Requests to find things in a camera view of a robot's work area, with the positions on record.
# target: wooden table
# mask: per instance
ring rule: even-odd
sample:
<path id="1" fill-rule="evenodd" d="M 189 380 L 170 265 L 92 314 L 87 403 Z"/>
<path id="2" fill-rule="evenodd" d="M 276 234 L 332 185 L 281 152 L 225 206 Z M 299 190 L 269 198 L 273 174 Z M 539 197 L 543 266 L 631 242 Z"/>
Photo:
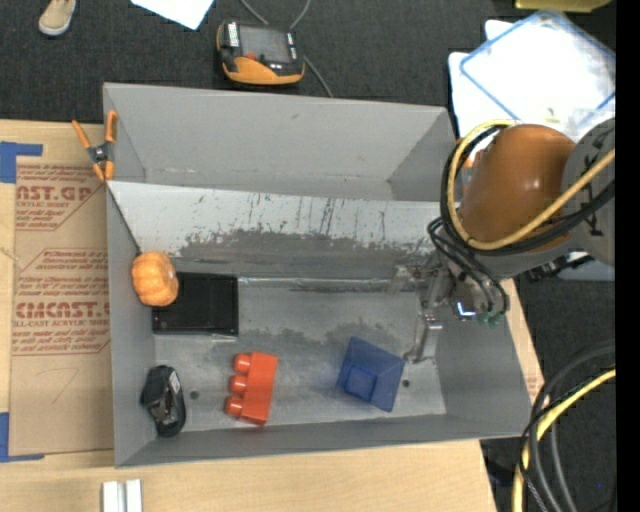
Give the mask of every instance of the wooden table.
<path id="1" fill-rule="evenodd" d="M 72 130 L 53 130 L 59 127 L 0 121 L 0 141 L 37 140 L 55 152 L 75 137 Z M 86 130 L 94 143 L 101 141 L 101 126 Z M 9 408 L 14 205 L 15 186 L 0 183 L 0 412 Z M 509 325 L 534 396 L 542 374 L 513 282 L 505 288 L 511 296 Z M 0 464 L 0 508 L 99 511 L 101 484 L 130 479 L 142 480 L 145 512 L 496 510 L 475 440 L 133 469 L 115 469 L 110 450 L 47 455 Z"/>

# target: orange lego block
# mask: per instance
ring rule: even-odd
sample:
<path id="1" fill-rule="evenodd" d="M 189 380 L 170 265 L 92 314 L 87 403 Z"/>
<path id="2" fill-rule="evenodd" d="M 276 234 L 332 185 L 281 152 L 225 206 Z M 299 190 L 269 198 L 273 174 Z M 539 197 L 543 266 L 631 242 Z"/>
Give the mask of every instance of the orange lego block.
<path id="1" fill-rule="evenodd" d="M 238 354 L 233 360 L 236 375 L 229 380 L 233 394 L 227 398 L 225 412 L 239 420 L 264 425 L 269 418 L 277 366 L 278 358 L 271 354 Z"/>

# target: blue block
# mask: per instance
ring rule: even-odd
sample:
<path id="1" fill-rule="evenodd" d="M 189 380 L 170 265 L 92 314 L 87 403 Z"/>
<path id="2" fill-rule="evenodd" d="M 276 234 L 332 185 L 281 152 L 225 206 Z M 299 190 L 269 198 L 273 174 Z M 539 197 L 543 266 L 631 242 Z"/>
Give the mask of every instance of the blue block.
<path id="1" fill-rule="evenodd" d="M 391 412 L 404 371 L 404 359 L 353 336 L 336 386 Z"/>

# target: gray bin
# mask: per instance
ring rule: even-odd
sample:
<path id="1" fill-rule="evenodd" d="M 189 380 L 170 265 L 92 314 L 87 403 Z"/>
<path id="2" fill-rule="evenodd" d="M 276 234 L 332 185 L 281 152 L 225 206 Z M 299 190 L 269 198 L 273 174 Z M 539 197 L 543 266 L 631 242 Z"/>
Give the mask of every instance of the gray bin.
<path id="1" fill-rule="evenodd" d="M 513 339 L 444 308 L 435 356 L 405 365 L 391 412 L 336 388 L 352 336 L 401 356 L 454 147 L 440 107 L 105 84 L 119 115 L 108 182 L 116 466 L 518 435 L 530 401 Z M 132 287 L 139 251 L 239 280 L 239 335 L 156 335 Z M 238 353 L 279 358 L 262 428 L 223 411 Z M 139 396 L 176 368 L 187 422 L 158 438 Z"/>

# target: wire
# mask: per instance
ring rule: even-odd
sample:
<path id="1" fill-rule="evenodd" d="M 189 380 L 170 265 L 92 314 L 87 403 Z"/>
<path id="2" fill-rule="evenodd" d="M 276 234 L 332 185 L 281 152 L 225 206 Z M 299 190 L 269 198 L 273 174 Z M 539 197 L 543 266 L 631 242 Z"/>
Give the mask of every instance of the wire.
<path id="1" fill-rule="evenodd" d="M 437 230 L 443 225 L 443 222 L 444 222 L 443 219 L 439 217 L 432 220 L 427 226 L 427 232 L 431 237 L 431 241 L 433 242 L 433 245 L 436 247 L 438 251 L 440 251 L 442 254 L 447 256 L 453 263 L 458 265 L 465 274 L 467 274 L 469 277 L 471 277 L 471 279 L 473 279 L 476 282 L 476 284 L 480 287 L 480 289 L 482 290 L 482 293 L 484 294 L 487 300 L 487 312 L 491 312 L 492 314 L 495 314 L 495 315 L 506 313 L 507 310 L 509 309 L 509 296 L 505 291 L 505 289 L 502 287 L 500 282 L 497 279 L 495 279 L 491 275 L 491 273 L 473 257 L 473 254 L 466 252 L 463 248 L 459 247 L 452 241 L 447 240 L 446 238 L 443 238 L 437 234 Z M 477 275 L 477 271 L 484 274 L 486 278 L 491 281 L 493 286 L 498 290 L 498 293 L 500 294 L 500 297 L 502 299 L 502 307 L 500 311 L 498 311 L 497 313 L 493 312 L 493 307 L 494 307 L 493 296 L 491 295 L 491 292 L 487 288 L 487 285 L 484 282 L 484 280 Z"/>
<path id="2" fill-rule="evenodd" d="M 445 229 L 447 230 L 449 237 L 463 247 L 470 248 L 470 246 L 468 246 L 465 240 L 460 236 L 458 231 L 452 225 L 453 221 L 451 219 L 447 199 L 449 179 L 455 179 L 455 176 L 452 177 L 452 173 L 458 172 L 458 165 L 460 165 L 460 162 L 466 161 L 466 159 L 473 152 L 475 146 L 477 146 L 480 142 L 482 142 L 482 140 L 492 135 L 496 131 L 508 128 L 510 126 L 510 124 L 508 123 L 509 121 L 492 121 L 484 123 L 483 125 L 479 125 L 476 129 L 470 132 L 465 139 L 462 139 L 458 143 L 456 152 L 450 156 L 449 161 L 445 165 L 444 178 L 442 180 L 440 190 L 440 213 L 445 220 Z M 454 158 L 458 162 L 455 167 L 453 165 L 455 163 Z M 545 229 L 541 233 L 537 233 L 536 235 L 528 237 L 520 242 L 515 242 L 499 249 L 482 250 L 482 255 L 508 256 L 513 254 L 521 254 L 523 252 L 537 249 L 576 227 L 590 215 L 593 215 L 596 211 L 598 211 L 614 196 L 615 180 L 611 180 L 611 182 L 596 197 L 594 197 L 588 203 L 582 204 L 582 208 L 579 211 L 576 211 L 569 215 L 549 219 L 547 221 L 547 226 L 550 226 L 549 229 Z"/>
<path id="3" fill-rule="evenodd" d="M 240 3 L 242 5 L 244 5 L 244 8 L 249 11 L 255 18 L 257 18 L 258 20 L 260 20 L 262 23 L 264 23 L 265 25 L 268 25 L 269 22 L 266 20 L 266 18 L 263 18 L 258 11 L 256 11 L 253 7 L 251 7 L 249 5 L 249 2 L 247 2 L 246 0 L 240 0 Z"/>
<path id="4" fill-rule="evenodd" d="M 612 495 L 611 499 L 603 501 L 599 505 L 596 505 L 593 508 L 590 508 L 587 512 L 603 512 L 605 509 L 607 512 L 618 512 L 618 504 L 615 501 L 615 495 Z"/>
<path id="5" fill-rule="evenodd" d="M 307 3 L 305 4 L 304 8 L 302 9 L 302 11 L 300 12 L 300 14 L 298 15 L 298 17 L 293 21 L 293 23 L 291 23 L 291 25 L 289 25 L 289 31 L 292 31 L 294 28 L 296 28 L 298 26 L 298 24 L 302 21 L 302 18 L 305 17 L 305 15 L 307 14 L 307 11 L 309 10 L 309 7 L 311 7 L 311 1 L 312 0 L 307 0 Z M 250 4 L 249 2 L 247 2 L 247 0 L 240 0 L 240 3 L 244 6 L 244 8 L 249 11 L 256 19 L 260 20 L 264 25 L 269 25 L 269 21 L 262 16 L 258 11 L 256 11 Z M 333 98 L 333 92 L 331 91 L 331 88 L 329 87 L 329 85 L 327 85 L 327 82 L 325 82 L 324 78 L 322 78 L 322 75 L 320 74 L 320 72 L 317 70 L 317 68 L 313 65 L 313 63 L 309 60 L 309 57 L 307 57 L 306 55 L 303 57 L 303 60 L 305 62 L 305 64 L 307 66 L 309 66 L 309 69 L 311 70 L 311 72 L 315 75 L 315 77 L 318 79 L 318 81 L 320 82 L 320 85 L 322 86 L 322 88 L 324 89 L 324 92 L 326 93 L 327 96 L 329 96 L 330 98 Z"/>
<path id="6" fill-rule="evenodd" d="M 533 404 L 532 408 L 532 418 L 539 414 L 542 411 L 544 401 L 547 397 L 550 397 L 553 391 L 560 385 L 560 383 L 566 378 L 566 376 L 578 368 L 583 363 L 593 360 L 597 357 L 605 356 L 615 352 L 615 345 L 611 340 L 606 341 L 601 344 L 597 344 L 588 349 L 584 349 L 579 351 L 570 358 L 570 362 L 566 364 L 563 368 L 561 368 L 558 372 L 556 372 L 550 379 L 547 380 L 544 387 L 538 393 L 536 400 Z M 554 463 L 554 468 L 556 470 L 556 474 L 558 477 L 558 484 L 562 495 L 567 503 L 567 506 L 572 512 L 577 512 L 577 508 L 573 499 L 571 497 L 571 493 L 566 484 L 566 480 L 564 478 L 564 471 L 562 470 L 562 465 L 560 462 L 560 456 L 557 446 L 557 430 L 550 428 L 550 439 L 551 439 L 551 457 Z M 551 487 L 546 479 L 545 472 L 543 470 L 542 465 L 540 464 L 540 456 L 539 456 L 539 448 L 538 448 L 538 440 L 535 436 L 531 437 L 529 440 L 531 444 L 531 458 L 532 464 L 537 468 L 538 479 L 542 486 L 542 490 L 546 495 L 547 499 L 551 502 L 555 510 L 561 510 L 560 505 L 555 500 L 553 493 L 551 492 Z"/>
<path id="7" fill-rule="evenodd" d="M 454 153 L 453 159 L 450 163 L 452 169 L 458 168 L 460 155 L 465 150 L 466 146 L 469 144 L 469 141 L 476 137 L 478 134 L 482 134 L 486 132 L 488 128 L 492 128 L 495 126 L 498 127 L 509 127 L 515 124 L 515 121 L 512 120 L 494 120 L 486 123 L 482 123 L 476 128 L 474 128 L 462 141 L 458 144 L 456 151 Z M 583 188 L 586 184 L 588 184 L 598 173 L 600 173 L 603 169 L 605 169 L 613 160 L 615 159 L 615 148 L 611 149 L 605 156 L 603 156 L 600 160 L 598 160 L 594 165 L 592 165 L 589 170 L 584 173 L 571 187 L 569 187 L 564 193 L 562 193 L 558 198 L 556 198 L 553 203 L 551 203 L 544 211 L 539 213 L 533 220 L 531 220 L 527 225 L 521 227 L 516 230 L 514 233 L 507 235 L 499 240 L 494 240 L 492 242 L 481 242 L 479 240 L 475 240 L 471 237 L 471 235 L 464 229 L 462 226 L 462 222 L 460 217 L 458 216 L 458 212 L 456 210 L 454 204 L 454 185 L 456 172 L 449 172 L 447 179 L 447 209 L 449 211 L 449 215 L 451 218 L 451 222 L 455 227 L 458 235 L 464 240 L 466 244 L 474 249 L 480 250 L 491 250 L 491 249 L 499 249 L 501 247 L 505 247 L 509 244 L 517 242 L 524 237 L 526 237 L 529 233 L 531 233 L 536 228 L 540 227 L 542 223 L 547 221 L 554 213 L 556 213 L 569 199 L 571 199 L 574 195 L 578 193 L 578 191 Z"/>
<path id="8" fill-rule="evenodd" d="M 542 406 L 545 400 L 547 399 L 548 396 L 550 396 L 550 393 L 552 392 L 553 388 L 557 386 L 558 383 L 561 382 L 562 379 L 564 379 L 569 372 L 577 368 L 580 364 L 588 360 L 591 360 L 595 357 L 602 356 L 607 353 L 611 353 L 614 350 L 615 350 L 614 345 L 608 342 L 605 344 L 597 345 L 587 351 L 582 351 L 580 353 L 577 353 L 575 357 L 571 359 L 571 362 L 569 364 L 565 365 L 559 372 L 557 372 L 554 376 L 552 376 L 547 381 L 543 389 L 540 391 L 540 393 L 536 397 L 536 400 L 532 408 L 531 421 L 527 426 L 527 428 L 525 429 L 525 432 L 523 433 L 523 436 L 522 436 L 522 439 L 523 439 L 522 454 L 521 454 L 519 465 L 516 468 L 516 475 L 514 477 L 514 485 L 513 485 L 513 493 L 512 493 L 512 508 L 514 512 L 522 511 L 523 498 L 524 498 L 524 483 L 526 483 L 527 486 L 530 488 L 530 490 L 532 490 L 532 495 L 536 498 L 536 500 L 540 499 L 539 504 L 541 505 L 541 508 L 546 510 L 544 503 L 541 502 L 541 497 L 539 493 L 537 493 L 537 489 L 535 489 L 535 486 L 533 486 L 530 476 L 528 475 L 528 467 L 530 462 L 529 458 L 531 457 L 532 459 L 531 463 L 535 464 L 536 461 L 533 459 L 538 455 L 538 446 L 536 443 L 537 441 L 540 441 L 542 439 L 545 432 L 554 425 L 557 418 L 562 413 L 564 413 L 566 409 L 568 409 L 571 405 L 573 405 L 573 403 L 575 403 L 578 399 L 580 399 L 582 396 L 584 396 L 591 390 L 595 389 L 597 386 L 599 386 L 603 382 L 614 377 L 615 368 L 608 369 L 604 371 L 601 375 L 595 378 L 589 379 L 585 383 L 575 387 L 569 393 L 565 394 L 564 397 L 560 399 L 556 399 L 555 401 L 552 402 L 550 406 L 543 409 Z M 525 440 L 527 440 L 527 434 L 534 429 L 535 429 L 535 432 L 533 433 L 533 435 L 528 436 L 529 443 L 526 444 Z M 538 462 L 537 464 L 538 470 L 540 472 L 541 468 L 539 465 L 539 460 L 537 462 Z M 542 478 L 540 478 L 540 480 L 543 485 L 543 491 L 545 492 L 546 497 L 552 502 L 552 505 L 554 506 L 555 510 L 561 510 L 559 508 L 559 505 L 557 504 L 557 501 L 555 501 L 552 497 L 550 489 L 548 488 L 548 482 L 546 482 L 544 478 L 544 473 L 541 472 L 541 475 L 542 475 Z"/>
<path id="9" fill-rule="evenodd" d="M 300 23 L 302 21 L 302 18 L 304 18 L 304 16 L 307 14 L 307 11 L 309 10 L 309 7 L 311 7 L 311 0 L 307 0 L 306 5 L 304 6 L 304 9 L 302 9 L 302 12 L 298 15 L 298 17 L 295 19 L 295 21 L 289 25 L 289 30 L 293 30 L 294 28 L 296 28 L 296 26 L 298 25 L 298 23 Z"/>
<path id="10" fill-rule="evenodd" d="M 329 98 L 333 98 L 333 93 L 331 92 L 331 89 L 329 88 L 329 86 L 327 85 L 327 82 L 324 81 L 324 78 L 322 78 L 322 75 L 320 75 L 320 73 L 318 72 L 318 70 L 316 69 L 316 67 L 313 65 L 313 63 L 309 60 L 309 57 L 307 57 L 306 55 L 303 57 L 304 61 L 307 63 L 307 65 L 309 66 L 309 69 L 311 70 L 311 72 L 316 75 L 316 78 L 318 79 L 318 81 L 320 82 L 320 85 L 322 85 L 322 88 L 324 89 L 324 92 L 327 93 L 327 96 L 329 96 Z"/>

